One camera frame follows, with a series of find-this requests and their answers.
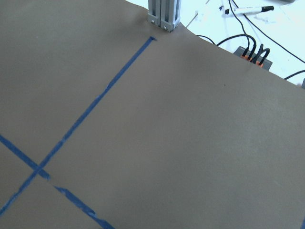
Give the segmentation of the orange black usb hub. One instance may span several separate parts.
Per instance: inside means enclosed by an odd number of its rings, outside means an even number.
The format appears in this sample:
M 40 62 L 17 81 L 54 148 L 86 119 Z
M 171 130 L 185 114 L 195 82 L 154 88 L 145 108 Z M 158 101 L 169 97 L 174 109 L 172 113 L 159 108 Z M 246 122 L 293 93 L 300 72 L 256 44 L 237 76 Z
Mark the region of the orange black usb hub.
M 270 52 L 269 50 L 263 49 L 261 54 L 253 53 L 253 55 L 250 58 L 249 58 L 249 56 L 251 54 L 250 50 L 248 50 L 247 53 L 245 53 L 245 51 L 246 51 L 246 48 L 239 46 L 234 51 L 234 55 L 239 56 L 248 62 L 252 62 L 262 69 L 265 69 L 267 71 L 270 70 L 273 62 L 267 58 L 269 55 L 269 52 Z

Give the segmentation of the black white marker pen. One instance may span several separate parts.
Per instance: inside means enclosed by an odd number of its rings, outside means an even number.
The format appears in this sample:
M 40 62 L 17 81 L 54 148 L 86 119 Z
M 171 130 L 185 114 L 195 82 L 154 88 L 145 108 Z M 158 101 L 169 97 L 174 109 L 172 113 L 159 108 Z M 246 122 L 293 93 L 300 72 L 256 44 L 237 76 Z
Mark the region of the black white marker pen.
M 274 6 L 244 7 L 233 10 L 235 14 L 255 14 L 274 10 Z

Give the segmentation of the aluminium frame post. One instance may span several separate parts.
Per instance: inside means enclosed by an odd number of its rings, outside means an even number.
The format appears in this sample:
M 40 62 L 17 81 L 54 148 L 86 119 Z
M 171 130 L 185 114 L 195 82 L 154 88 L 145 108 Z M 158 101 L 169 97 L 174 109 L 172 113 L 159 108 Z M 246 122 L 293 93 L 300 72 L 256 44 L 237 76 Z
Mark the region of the aluminium frame post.
M 173 31 L 180 23 L 180 0 L 148 0 L 148 22 Z

